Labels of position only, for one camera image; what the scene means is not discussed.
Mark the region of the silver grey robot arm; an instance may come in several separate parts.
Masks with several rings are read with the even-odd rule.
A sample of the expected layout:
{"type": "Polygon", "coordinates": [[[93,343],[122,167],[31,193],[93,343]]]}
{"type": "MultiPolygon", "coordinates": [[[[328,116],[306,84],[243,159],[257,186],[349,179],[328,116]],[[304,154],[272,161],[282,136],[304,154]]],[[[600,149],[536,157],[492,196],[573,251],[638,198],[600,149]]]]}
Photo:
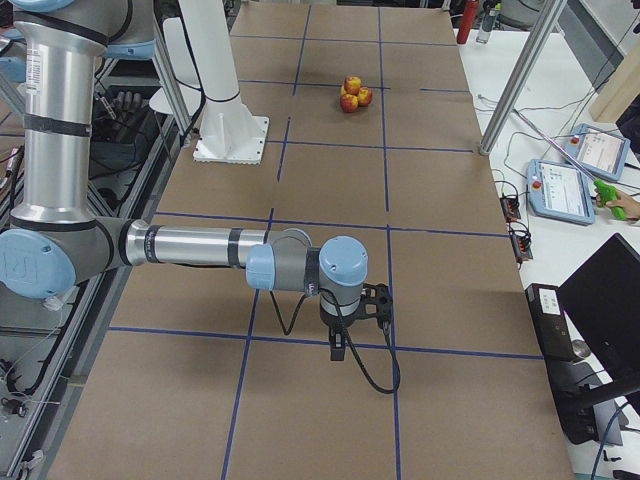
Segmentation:
{"type": "Polygon", "coordinates": [[[1,280],[44,299],[124,265],[241,268],[250,287],[318,296],[331,356],[353,346],[349,326],[366,315],[365,247],[338,236],[314,247],[299,229],[150,225],[97,217],[87,206],[96,59],[110,48],[155,50],[149,1],[17,1],[26,41],[23,198],[1,236],[1,280]]]}

